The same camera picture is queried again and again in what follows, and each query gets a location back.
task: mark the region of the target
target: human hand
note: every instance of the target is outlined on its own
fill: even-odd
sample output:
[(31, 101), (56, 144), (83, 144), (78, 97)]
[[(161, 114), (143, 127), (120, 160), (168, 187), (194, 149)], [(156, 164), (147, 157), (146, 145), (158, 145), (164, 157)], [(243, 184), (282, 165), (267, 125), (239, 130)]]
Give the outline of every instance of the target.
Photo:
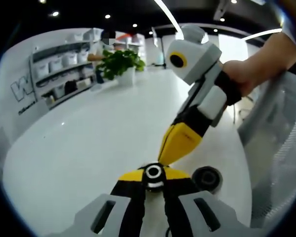
[(237, 83), (242, 96), (249, 95), (257, 86), (254, 71), (246, 61), (228, 61), (223, 64), (222, 70)]

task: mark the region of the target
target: green leaves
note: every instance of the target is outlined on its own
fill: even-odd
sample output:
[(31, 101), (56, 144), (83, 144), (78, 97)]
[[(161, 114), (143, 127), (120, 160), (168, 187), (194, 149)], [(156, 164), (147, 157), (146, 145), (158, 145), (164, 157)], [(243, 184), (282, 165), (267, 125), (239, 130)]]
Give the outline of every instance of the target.
[(143, 71), (145, 63), (140, 59), (137, 53), (132, 50), (121, 51), (115, 53), (103, 51), (105, 58), (96, 67), (97, 70), (104, 72), (104, 77), (113, 80), (115, 76), (121, 76), (128, 68), (136, 67), (136, 70)]

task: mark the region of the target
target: black grip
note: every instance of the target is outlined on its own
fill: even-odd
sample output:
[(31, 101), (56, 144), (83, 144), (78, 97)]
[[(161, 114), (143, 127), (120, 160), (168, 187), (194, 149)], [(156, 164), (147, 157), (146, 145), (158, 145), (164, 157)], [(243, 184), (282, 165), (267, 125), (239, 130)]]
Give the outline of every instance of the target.
[(196, 132), (201, 137), (204, 137), (205, 132), (212, 124), (212, 120), (203, 115), (197, 108), (197, 105), (193, 105), (188, 109), (184, 110), (182, 113), (178, 114), (176, 119), (173, 121), (172, 125), (184, 122), (189, 126), (194, 132)]
[(144, 186), (141, 182), (119, 180), (111, 195), (131, 198), (124, 214), (119, 237), (139, 237), (145, 215)]
[(191, 225), (179, 196), (197, 192), (199, 190), (190, 178), (165, 181), (163, 189), (164, 209), (173, 237), (193, 237)]
[(241, 100), (241, 92), (237, 84), (229, 76), (221, 71), (215, 80), (215, 85), (219, 86), (227, 95), (227, 105), (233, 105)]

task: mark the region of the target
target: white table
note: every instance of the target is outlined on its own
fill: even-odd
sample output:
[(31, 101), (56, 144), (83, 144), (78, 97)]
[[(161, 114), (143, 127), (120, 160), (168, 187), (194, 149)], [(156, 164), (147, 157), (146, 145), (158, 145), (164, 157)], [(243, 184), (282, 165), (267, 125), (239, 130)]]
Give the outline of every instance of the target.
[[(119, 176), (157, 159), (164, 132), (188, 90), (171, 71), (145, 72), (137, 75), (134, 87), (86, 91), (42, 117), (15, 142), (4, 166), (3, 184), (21, 217), (39, 236), (68, 228), (79, 210), (111, 192)], [(206, 165), (222, 173), (217, 197), (248, 226), (249, 171), (226, 113), (173, 167), (192, 174)], [(164, 236), (168, 227), (157, 196), (147, 197), (141, 236)]]

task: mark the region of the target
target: white container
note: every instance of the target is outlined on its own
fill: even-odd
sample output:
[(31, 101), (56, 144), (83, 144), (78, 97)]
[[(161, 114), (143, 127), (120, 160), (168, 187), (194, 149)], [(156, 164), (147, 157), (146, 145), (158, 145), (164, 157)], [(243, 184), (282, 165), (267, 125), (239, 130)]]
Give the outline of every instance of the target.
[(76, 53), (73, 53), (73, 52), (70, 52), (70, 53), (66, 53), (64, 56), (63, 56), (63, 65), (64, 67), (68, 67), (68, 66), (71, 66), (71, 65), (74, 65), (74, 64), (77, 64), (77, 54)]
[(84, 79), (84, 82), (85, 82), (86, 85), (91, 85), (91, 79), (90, 78)]
[(75, 42), (75, 41), (82, 41), (83, 40), (83, 33), (72, 33), (69, 34), (67, 37), (67, 42)]
[(50, 72), (55, 72), (61, 70), (63, 68), (63, 63), (61, 57), (53, 59), (49, 62), (49, 70)]
[(94, 68), (92, 64), (85, 65), (81, 70), (81, 77), (87, 78), (94, 75)]
[(65, 95), (65, 84), (55, 87), (53, 91), (57, 99), (63, 97)]
[(83, 34), (83, 40), (94, 41), (100, 39), (101, 30), (97, 28), (92, 28)]
[(89, 54), (88, 51), (81, 51), (78, 54), (78, 63), (84, 63), (84, 62), (86, 62), (87, 61), (87, 58), (88, 58), (88, 54)]
[(80, 90), (80, 89), (84, 89), (84, 88), (87, 87), (87, 85), (86, 85), (86, 83), (85, 83), (84, 80), (77, 81), (76, 84), (77, 84), (77, 88), (78, 88), (78, 90)]
[(38, 51), (39, 50), (39, 46), (35, 46), (34, 47), (34, 50), (33, 50), (33, 53), (35, 53), (36, 51)]
[(38, 78), (43, 78), (49, 74), (48, 63), (37, 65), (36, 74)]
[(54, 97), (51, 95), (49, 97), (43, 97), (47, 106), (52, 105), (55, 102)]
[(116, 80), (121, 86), (133, 86), (135, 83), (135, 67), (128, 68), (121, 76), (116, 76)]

